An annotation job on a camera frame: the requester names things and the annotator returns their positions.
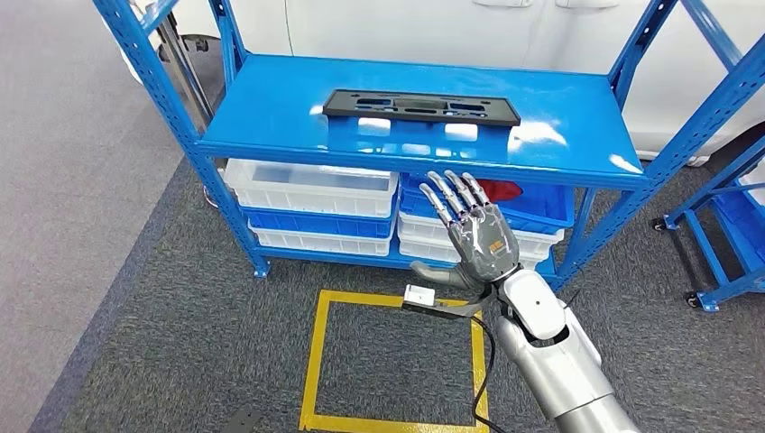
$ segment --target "robotic finger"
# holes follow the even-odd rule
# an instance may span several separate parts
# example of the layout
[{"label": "robotic finger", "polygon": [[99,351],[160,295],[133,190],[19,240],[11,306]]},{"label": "robotic finger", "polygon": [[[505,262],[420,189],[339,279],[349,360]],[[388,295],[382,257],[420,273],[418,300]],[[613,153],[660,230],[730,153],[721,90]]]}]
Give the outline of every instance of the robotic finger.
[{"label": "robotic finger", "polygon": [[470,189],[467,188],[467,185],[465,185],[465,183],[459,179],[459,176],[457,176],[452,170],[446,170],[444,171],[444,174],[447,176],[447,179],[452,182],[452,185],[455,186],[456,192],[459,194],[459,197],[463,199],[467,205],[468,210],[473,209],[478,205],[478,202],[475,201],[475,197],[473,197],[473,193],[470,192]]},{"label": "robotic finger", "polygon": [[438,176],[438,173],[435,171],[428,171],[428,177],[430,180],[433,180],[433,183],[436,184],[438,189],[444,193],[444,197],[447,198],[447,202],[449,206],[451,206],[454,210],[456,217],[461,219],[465,214],[465,207],[462,206],[462,202],[459,201],[459,197],[456,196],[454,191],[447,185],[444,179]]},{"label": "robotic finger", "polygon": [[431,187],[428,186],[427,183],[420,183],[419,190],[425,194],[425,197],[428,198],[430,204],[433,205],[433,208],[436,209],[436,214],[438,215],[438,218],[441,219],[441,222],[444,223],[444,226],[449,227],[452,223],[454,223],[454,219],[452,219],[452,216],[449,215],[449,211],[446,207],[444,207],[444,204],[441,203],[441,199],[438,198],[436,193]]},{"label": "robotic finger", "polygon": [[467,182],[467,186],[473,192],[473,195],[478,198],[479,204],[484,206],[491,204],[491,200],[489,200],[489,196],[486,195],[484,188],[481,187],[481,184],[478,183],[478,180],[475,180],[472,174],[467,172],[462,173],[462,178]]}]

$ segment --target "car door handle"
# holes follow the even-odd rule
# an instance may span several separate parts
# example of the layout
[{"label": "car door handle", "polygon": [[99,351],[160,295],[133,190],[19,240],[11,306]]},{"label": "car door handle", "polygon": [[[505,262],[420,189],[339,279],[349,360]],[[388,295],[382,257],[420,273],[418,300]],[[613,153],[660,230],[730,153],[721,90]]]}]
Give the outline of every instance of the car door handle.
[{"label": "car door handle", "polygon": [[619,0],[555,0],[555,5],[566,9],[604,9],[619,5]]},{"label": "car door handle", "polygon": [[529,7],[534,0],[473,0],[473,3],[481,6]]}]

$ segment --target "blue plastic bin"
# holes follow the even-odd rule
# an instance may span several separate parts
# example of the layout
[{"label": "blue plastic bin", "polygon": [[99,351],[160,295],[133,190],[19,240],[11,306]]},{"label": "blue plastic bin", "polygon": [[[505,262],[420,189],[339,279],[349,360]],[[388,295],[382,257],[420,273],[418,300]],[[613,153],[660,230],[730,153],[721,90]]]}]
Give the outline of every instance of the blue plastic bin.
[{"label": "blue plastic bin", "polygon": [[[746,191],[726,192],[714,196],[714,203],[724,217],[746,235],[751,247],[765,261],[765,207]],[[744,249],[732,244],[740,254]]]},{"label": "blue plastic bin", "polygon": [[[410,215],[436,218],[436,211],[419,190],[427,181],[447,204],[443,194],[427,178],[407,173],[401,175],[401,210]],[[516,182],[523,194],[512,200],[498,201],[511,228],[524,232],[553,235],[561,228],[574,225],[574,188],[560,185]]]},{"label": "blue plastic bin", "polygon": [[391,235],[393,221],[398,215],[395,207],[397,198],[398,195],[394,194],[391,202],[391,215],[387,218],[296,212],[258,207],[240,208],[250,221],[250,225],[256,228],[384,239]]}]

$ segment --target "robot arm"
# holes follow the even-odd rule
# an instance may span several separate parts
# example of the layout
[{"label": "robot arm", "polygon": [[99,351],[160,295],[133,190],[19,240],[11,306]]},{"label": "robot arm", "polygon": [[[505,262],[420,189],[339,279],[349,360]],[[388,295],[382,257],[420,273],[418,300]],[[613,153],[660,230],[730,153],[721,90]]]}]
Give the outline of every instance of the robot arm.
[{"label": "robot arm", "polygon": [[[508,313],[495,327],[499,345],[518,365],[545,417],[555,420],[559,431],[639,432],[614,397],[601,370],[601,356],[574,312],[538,273],[519,265],[515,236],[478,182],[468,173],[460,179],[447,171],[458,197],[437,173],[428,175],[456,217],[427,184],[420,189],[447,227],[462,262],[450,270],[423,263],[413,263],[412,269],[426,280],[482,294],[464,306],[448,307],[436,302],[434,290],[409,285],[403,307],[444,318],[470,318],[491,302],[503,303]],[[544,344],[535,345],[537,341]]]}]

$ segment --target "red object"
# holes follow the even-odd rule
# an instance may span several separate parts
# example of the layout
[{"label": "red object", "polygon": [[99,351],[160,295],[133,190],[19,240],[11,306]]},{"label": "red object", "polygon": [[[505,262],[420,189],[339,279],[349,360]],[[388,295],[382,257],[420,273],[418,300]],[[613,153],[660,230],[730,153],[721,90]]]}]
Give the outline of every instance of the red object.
[{"label": "red object", "polygon": [[492,202],[512,200],[523,194],[523,189],[515,182],[479,179],[478,183]]}]

